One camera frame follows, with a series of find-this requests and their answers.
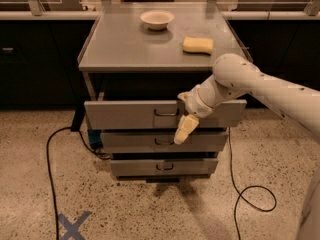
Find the bowl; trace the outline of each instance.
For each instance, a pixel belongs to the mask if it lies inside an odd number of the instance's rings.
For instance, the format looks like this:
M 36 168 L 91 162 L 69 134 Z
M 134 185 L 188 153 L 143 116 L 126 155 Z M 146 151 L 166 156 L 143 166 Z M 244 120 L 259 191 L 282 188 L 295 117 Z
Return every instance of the bowl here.
M 152 10 L 141 14 L 140 19 L 148 28 L 152 30 L 162 30 L 174 19 L 174 15 L 168 11 Z

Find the floor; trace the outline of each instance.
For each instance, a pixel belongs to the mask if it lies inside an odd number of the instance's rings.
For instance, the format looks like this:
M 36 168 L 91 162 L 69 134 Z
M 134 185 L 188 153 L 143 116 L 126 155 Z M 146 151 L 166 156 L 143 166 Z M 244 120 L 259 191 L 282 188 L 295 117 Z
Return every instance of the floor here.
M 73 111 L 1 111 L 1 239 L 55 239 L 46 142 L 70 126 L 73 116 Z M 240 201 L 242 239 L 294 239 L 308 184 L 320 166 L 318 144 L 262 108 L 246 109 L 231 129 L 231 143 L 236 185 L 268 187 L 278 202 L 274 211 L 261 213 Z M 109 161 L 92 155 L 76 132 L 58 133 L 49 150 L 58 211 L 65 218 L 61 239 L 238 239 L 228 145 L 209 179 L 161 184 L 117 181 Z M 246 196 L 263 208 L 273 206 L 262 190 Z

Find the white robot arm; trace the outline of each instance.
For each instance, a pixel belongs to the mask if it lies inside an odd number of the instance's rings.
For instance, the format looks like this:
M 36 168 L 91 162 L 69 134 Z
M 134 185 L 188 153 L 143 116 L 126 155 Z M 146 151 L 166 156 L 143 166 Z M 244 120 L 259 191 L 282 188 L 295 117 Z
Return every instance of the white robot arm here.
M 175 134 L 181 144 L 197 127 L 199 118 L 210 115 L 216 106 L 250 94 L 284 119 L 298 125 L 320 143 L 320 92 L 262 73 L 236 54 L 220 56 L 213 75 L 190 92 L 179 94 L 189 115 L 183 116 Z M 302 209 L 297 240 L 320 239 L 320 170 L 309 186 Z

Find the power cord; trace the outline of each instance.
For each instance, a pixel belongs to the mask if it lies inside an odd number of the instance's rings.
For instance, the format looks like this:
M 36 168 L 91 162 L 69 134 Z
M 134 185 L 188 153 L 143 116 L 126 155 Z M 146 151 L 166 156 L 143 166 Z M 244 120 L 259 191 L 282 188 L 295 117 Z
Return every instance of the power cord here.
M 49 146 L 50 146 L 50 141 L 53 138 L 53 136 L 55 136 L 57 133 L 62 132 L 64 130 L 71 130 L 71 129 L 72 129 L 72 127 L 64 127 L 64 128 L 61 128 L 61 129 L 55 131 L 54 133 L 52 133 L 50 135 L 50 137 L 47 141 L 47 145 L 46 145 L 47 167 L 48 167 L 48 174 L 49 174 L 50 186 L 51 186 L 51 191 L 52 191 L 53 208 L 54 208 L 54 213 L 55 213 L 56 240 L 59 240 L 59 214 L 58 214 L 58 208 L 57 208 L 56 191 L 55 191 L 54 184 L 53 184 L 53 177 L 52 177 L 51 166 L 50 166 Z M 110 156 L 107 153 L 100 153 L 97 150 L 90 149 L 88 147 L 88 145 L 86 144 L 86 142 L 82 136 L 81 131 L 78 131 L 78 133 L 80 134 L 80 137 L 81 137 L 81 140 L 82 140 L 84 146 L 92 154 L 94 154 L 96 157 L 98 157 L 101 160 L 109 160 L 110 159 Z
M 248 186 L 246 187 L 245 189 L 243 189 L 242 191 L 240 191 L 237 186 L 236 186 L 236 183 L 235 183 L 235 180 L 234 180 L 234 176 L 233 176 L 233 166 L 232 166 L 232 160 L 233 160 L 233 153 L 232 153 L 232 145 L 231 145 L 231 130 L 229 128 L 229 147 L 230 147 L 230 172 L 231 172 L 231 180 L 232 180 L 232 185 L 234 187 L 234 189 L 237 191 L 238 193 L 238 198 L 237 198 L 237 201 L 236 201 L 236 204 L 234 206 L 234 212 L 233 212 L 233 217 L 234 217 L 234 222 L 235 222 L 235 225 L 236 225 L 236 229 L 237 229 L 237 234 L 238 234 L 238 239 L 241 240 L 241 235 L 240 235 L 240 230 L 239 230 L 239 226 L 238 226 L 238 221 L 237 221 L 237 207 L 238 207 L 238 204 L 239 204 L 239 201 L 240 199 L 243 199 L 244 201 L 246 201 L 247 204 L 249 204 L 251 207 L 253 207 L 254 209 L 260 211 L 260 212 L 271 212 L 273 211 L 276 206 L 277 206 L 277 198 L 275 197 L 275 195 L 273 194 L 273 192 L 264 187 L 264 186 L 260 186 L 260 185 L 252 185 L 252 186 Z M 243 197 L 243 194 L 249 190 L 249 189 L 264 189 L 266 190 L 267 192 L 270 193 L 270 195 L 272 196 L 273 200 L 274 200 L 274 205 L 272 208 L 270 209 L 262 209 L 256 205 L 254 205 L 253 203 L 251 203 L 248 199 L 246 199 L 245 197 Z

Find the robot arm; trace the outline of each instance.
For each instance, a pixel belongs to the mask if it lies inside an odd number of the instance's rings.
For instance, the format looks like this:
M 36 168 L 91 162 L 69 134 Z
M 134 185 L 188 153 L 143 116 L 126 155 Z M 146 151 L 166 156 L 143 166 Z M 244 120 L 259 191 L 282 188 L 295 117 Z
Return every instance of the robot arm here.
M 244 94 L 250 94 L 320 143 L 320 92 L 266 75 L 236 54 L 220 56 L 212 72 L 202 84 L 179 94 L 189 115 L 180 120 L 176 144 L 183 143 L 197 127 L 198 118 L 210 115 L 220 103 Z

